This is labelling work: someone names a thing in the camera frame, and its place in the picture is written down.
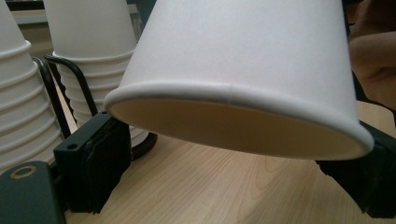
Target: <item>white paper cup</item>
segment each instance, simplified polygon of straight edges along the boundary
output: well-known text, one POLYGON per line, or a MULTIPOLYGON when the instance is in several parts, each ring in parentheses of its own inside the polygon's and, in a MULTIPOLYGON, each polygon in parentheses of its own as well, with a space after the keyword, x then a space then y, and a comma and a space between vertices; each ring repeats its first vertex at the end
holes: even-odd
POLYGON ((309 160, 369 153, 341 2, 290 3, 158 1, 106 111, 243 152, 309 160))
POLYGON ((111 57, 136 45, 124 0, 45 0, 44 5, 53 47, 61 57, 111 57))

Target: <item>stack of cups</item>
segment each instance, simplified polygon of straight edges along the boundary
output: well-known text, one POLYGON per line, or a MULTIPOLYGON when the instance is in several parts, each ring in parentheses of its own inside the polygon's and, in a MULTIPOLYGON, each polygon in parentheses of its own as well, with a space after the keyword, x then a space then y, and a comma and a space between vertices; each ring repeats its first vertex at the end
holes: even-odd
MULTIPOLYGON (((54 56, 75 63, 88 82, 98 111, 116 89, 130 61, 136 39, 125 0, 44 0, 54 56)), ((78 127, 92 118, 75 75, 59 65, 66 96, 78 127)), ((130 127, 131 143, 142 143, 149 132, 130 127)))
POLYGON ((25 161, 53 161, 63 141, 38 67, 7 4, 0 0, 0 174, 25 161))

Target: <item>wooden table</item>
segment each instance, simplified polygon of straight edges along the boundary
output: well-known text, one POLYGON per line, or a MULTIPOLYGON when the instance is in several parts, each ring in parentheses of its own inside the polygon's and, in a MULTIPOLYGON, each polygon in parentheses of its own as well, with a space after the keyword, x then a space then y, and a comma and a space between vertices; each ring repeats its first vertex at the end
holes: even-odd
MULTIPOLYGON (((359 104, 361 119, 396 136, 392 115, 359 104)), ((396 223, 362 214, 314 161, 259 156, 159 136, 134 161, 99 215, 74 223, 396 223)))

